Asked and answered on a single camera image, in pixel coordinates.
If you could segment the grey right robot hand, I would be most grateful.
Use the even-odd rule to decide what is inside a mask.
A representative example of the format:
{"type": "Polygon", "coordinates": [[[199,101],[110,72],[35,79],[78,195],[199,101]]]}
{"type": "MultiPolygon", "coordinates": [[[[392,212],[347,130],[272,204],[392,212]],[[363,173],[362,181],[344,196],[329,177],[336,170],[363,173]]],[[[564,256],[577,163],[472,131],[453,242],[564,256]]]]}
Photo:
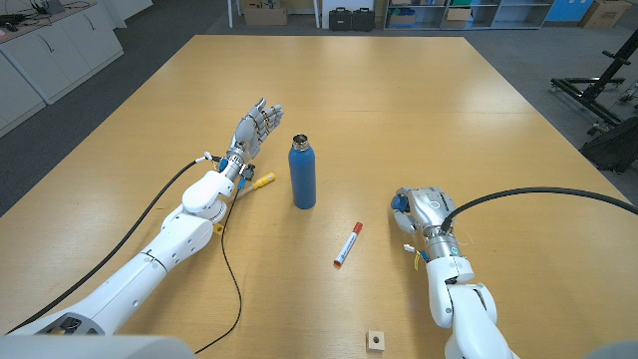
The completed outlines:
{"type": "Polygon", "coordinates": [[[452,198],[437,186],[403,186],[392,198],[391,209],[401,230],[419,232],[430,238],[443,233],[441,226],[456,206],[452,198]]]}

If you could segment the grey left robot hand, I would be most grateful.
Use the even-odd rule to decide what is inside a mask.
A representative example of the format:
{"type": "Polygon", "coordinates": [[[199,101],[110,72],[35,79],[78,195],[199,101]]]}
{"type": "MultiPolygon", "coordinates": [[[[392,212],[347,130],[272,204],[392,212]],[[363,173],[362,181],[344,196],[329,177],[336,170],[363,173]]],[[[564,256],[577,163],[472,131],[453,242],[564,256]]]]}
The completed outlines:
{"type": "Polygon", "coordinates": [[[267,107],[266,99],[260,99],[238,123],[228,152],[241,157],[245,164],[250,163],[261,144],[280,125],[283,115],[279,104],[267,107]]]}

